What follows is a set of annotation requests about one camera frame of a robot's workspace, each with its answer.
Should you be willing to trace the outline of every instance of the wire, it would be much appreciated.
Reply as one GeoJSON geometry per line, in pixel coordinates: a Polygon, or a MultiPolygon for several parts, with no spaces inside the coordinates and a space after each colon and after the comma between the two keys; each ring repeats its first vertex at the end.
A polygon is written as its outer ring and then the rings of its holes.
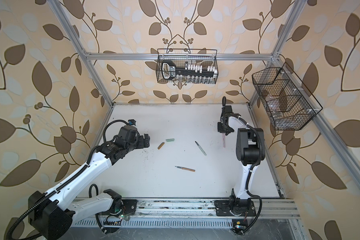
{"type": "MultiPolygon", "coordinates": [[[[92,154],[93,152],[96,150],[98,146],[94,147],[88,156],[87,159],[87,164],[84,165],[75,175],[73,175],[70,179],[66,180],[65,182],[63,182],[62,184],[59,185],[59,187],[56,188],[56,190],[53,190],[52,192],[48,193],[47,195],[45,195],[43,198],[41,198],[39,201],[37,201],[32,207],[30,207],[28,210],[26,210],[10,227],[10,229],[8,230],[5,238],[6,240],[15,240],[14,238],[12,238],[12,234],[15,230],[15,228],[21,223],[21,221],[24,220],[24,218],[26,216],[28,216],[31,212],[33,212],[38,206],[40,206],[42,203],[44,203],[45,201],[49,200],[50,197],[52,197],[55,193],[59,192],[62,188],[64,188],[67,184],[69,184],[70,182],[72,182],[75,178],[77,178],[80,174],[82,174],[83,171],[85,171],[87,169],[87,167],[89,166],[89,163],[91,162],[91,158],[92,158],[92,154]]],[[[22,238],[22,239],[17,239],[17,240],[33,240],[36,239],[38,237],[41,237],[42,234],[38,233],[36,235],[30,236],[30,237],[26,237],[26,238],[22,238]]]]}
{"type": "Polygon", "coordinates": [[[125,125],[129,125],[128,122],[126,122],[126,121],[124,121],[124,120],[120,120],[120,119],[108,123],[108,124],[106,125],[106,127],[104,128],[104,130],[103,130],[103,142],[106,142],[106,130],[107,130],[107,128],[108,128],[109,126],[111,126],[112,124],[114,124],[115,122],[123,122],[123,123],[125,123],[125,125]]]}

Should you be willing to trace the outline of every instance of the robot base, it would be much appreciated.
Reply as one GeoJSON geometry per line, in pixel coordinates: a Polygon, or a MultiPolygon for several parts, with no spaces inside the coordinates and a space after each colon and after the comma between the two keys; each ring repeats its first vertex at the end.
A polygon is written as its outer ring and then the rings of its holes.
{"type": "Polygon", "coordinates": [[[219,217],[254,217],[256,216],[256,210],[254,208],[253,201],[251,199],[239,199],[235,196],[232,190],[232,194],[229,200],[216,200],[216,215],[219,217]]]}

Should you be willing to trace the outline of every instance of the pen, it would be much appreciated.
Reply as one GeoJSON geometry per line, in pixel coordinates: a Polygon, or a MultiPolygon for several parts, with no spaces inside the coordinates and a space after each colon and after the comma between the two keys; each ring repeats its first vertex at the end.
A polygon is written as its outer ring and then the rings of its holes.
{"type": "Polygon", "coordinates": [[[200,147],[200,145],[196,142],[197,146],[200,148],[200,150],[202,151],[202,153],[206,156],[206,153],[204,152],[204,150],[202,149],[202,147],[200,147]]]}
{"type": "Polygon", "coordinates": [[[190,168],[186,168],[186,167],[179,167],[179,166],[175,166],[177,168],[180,168],[180,169],[183,169],[183,170],[188,170],[188,171],[191,171],[191,172],[194,172],[195,170],[193,169],[190,169],[190,168]]]}

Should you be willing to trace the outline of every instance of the metal track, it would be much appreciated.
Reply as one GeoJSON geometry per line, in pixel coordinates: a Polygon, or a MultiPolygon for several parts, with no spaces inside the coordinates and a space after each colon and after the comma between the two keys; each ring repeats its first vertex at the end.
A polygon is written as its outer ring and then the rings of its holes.
{"type": "MultiPolygon", "coordinates": [[[[232,219],[243,217],[218,217],[216,216],[215,200],[227,199],[174,199],[174,198],[137,198],[137,207],[129,221],[122,221],[121,225],[114,227],[226,227],[232,219]]],[[[253,199],[256,209],[259,201],[253,199]]],[[[259,219],[301,219],[298,209],[291,199],[263,199],[263,207],[259,219]]],[[[97,227],[96,221],[86,218],[73,227],[97,227]]]]}
{"type": "MultiPolygon", "coordinates": [[[[157,60],[157,54],[151,53],[87,53],[85,57],[88,60],[157,60]]],[[[271,60],[271,54],[240,54],[240,53],[219,53],[216,59],[219,61],[237,60],[237,61],[254,61],[254,60],[271,60]]]]}

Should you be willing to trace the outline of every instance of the white robotic arm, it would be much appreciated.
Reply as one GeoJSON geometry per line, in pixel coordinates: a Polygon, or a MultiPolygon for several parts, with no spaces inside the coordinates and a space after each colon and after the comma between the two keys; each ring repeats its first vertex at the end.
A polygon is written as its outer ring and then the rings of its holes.
{"type": "MultiPolygon", "coordinates": [[[[140,136],[133,119],[125,122],[116,120],[109,123],[103,132],[104,143],[91,150],[88,160],[72,174],[48,189],[45,193],[36,191],[28,199],[29,209],[21,215],[10,227],[6,234],[7,240],[13,240],[12,233],[19,223],[29,216],[29,223],[38,230],[39,234],[20,240],[31,240],[44,236],[48,240],[60,238],[72,224],[99,212],[109,211],[118,214],[121,208],[121,195],[108,189],[103,193],[79,202],[72,202],[98,175],[110,168],[119,159],[134,149],[149,147],[149,135],[140,136]],[[124,122],[119,134],[111,141],[105,141],[106,129],[115,122],[124,122]]],[[[97,223],[103,232],[106,230],[97,223]]]]}

